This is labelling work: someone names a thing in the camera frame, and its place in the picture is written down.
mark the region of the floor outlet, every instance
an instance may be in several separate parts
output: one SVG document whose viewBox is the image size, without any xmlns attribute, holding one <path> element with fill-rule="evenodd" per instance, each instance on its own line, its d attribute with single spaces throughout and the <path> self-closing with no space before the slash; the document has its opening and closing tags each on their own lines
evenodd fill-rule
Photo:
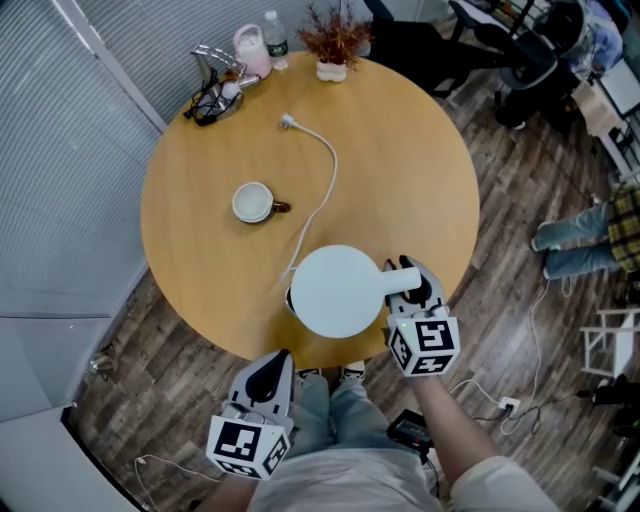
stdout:
<svg viewBox="0 0 640 512">
<path fill-rule="evenodd" d="M 500 407 L 500 409 L 506 409 L 507 406 L 509 405 L 513 407 L 513 410 L 511 411 L 509 416 L 513 416 L 516 412 L 518 412 L 518 407 L 520 407 L 520 400 L 518 400 L 517 398 L 503 396 L 500 399 L 500 403 L 498 404 L 498 407 Z"/>
</svg>

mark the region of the pink container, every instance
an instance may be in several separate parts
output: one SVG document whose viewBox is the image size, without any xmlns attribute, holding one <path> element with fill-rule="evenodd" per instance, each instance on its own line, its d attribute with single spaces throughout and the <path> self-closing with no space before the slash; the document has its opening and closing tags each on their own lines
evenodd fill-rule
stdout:
<svg viewBox="0 0 640 512">
<path fill-rule="evenodd" d="M 233 36 L 236 59 L 247 65 L 247 75 L 266 78 L 271 72 L 271 59 L 258 25 L 244 25 Z"/>
</svg>

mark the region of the water bottle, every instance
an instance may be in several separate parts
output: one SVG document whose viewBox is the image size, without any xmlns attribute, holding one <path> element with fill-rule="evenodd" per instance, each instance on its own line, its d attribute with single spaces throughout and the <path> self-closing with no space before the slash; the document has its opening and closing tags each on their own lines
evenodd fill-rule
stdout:
<svg viewBox="0 0 640 512">
<path fill-rule="evenodd" d="M 271 63 L 275 69 L 285 69 L 289 66 L 289 60 L 287 59 L 289 47 L 287 46 L 287 34 L 285 33 L 284 25 L 280 23 L 276 11 L 265 12 L 264 18 L 267 20 L 263 29 L 264 42 L 267 45 Z"/>
</svg>

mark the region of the wrist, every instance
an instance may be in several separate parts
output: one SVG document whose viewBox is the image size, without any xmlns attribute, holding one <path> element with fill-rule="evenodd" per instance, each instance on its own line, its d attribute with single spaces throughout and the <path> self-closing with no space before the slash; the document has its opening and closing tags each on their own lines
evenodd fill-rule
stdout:
<svg viewBox="0 0 640 512">
<path fill-rule="evenodd" d="M 414 391 L 420 389 L 423 392 L 442 387 L 442 381 L 435 375 L 427 377 L 406 377 L 407 385 Z"/>
</svg>

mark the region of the dried flower arrangement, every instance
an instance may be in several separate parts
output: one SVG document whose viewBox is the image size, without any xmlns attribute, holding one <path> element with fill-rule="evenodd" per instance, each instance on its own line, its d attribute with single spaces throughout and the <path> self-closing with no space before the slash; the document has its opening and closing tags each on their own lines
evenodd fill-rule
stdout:
<svg viewBox="0 0 640 512">
<path fill-rule="evenodd" d="M 342 0 L 330 5 L 328 19 L 323 20 L 313 4 L 307 6 L 311 28 L 297 31 L 298 37 L 320 62 L 354 67 L 358 48 L 371 39 L 371 24 L 354 19 L 351 2 Z"/>
</svg>

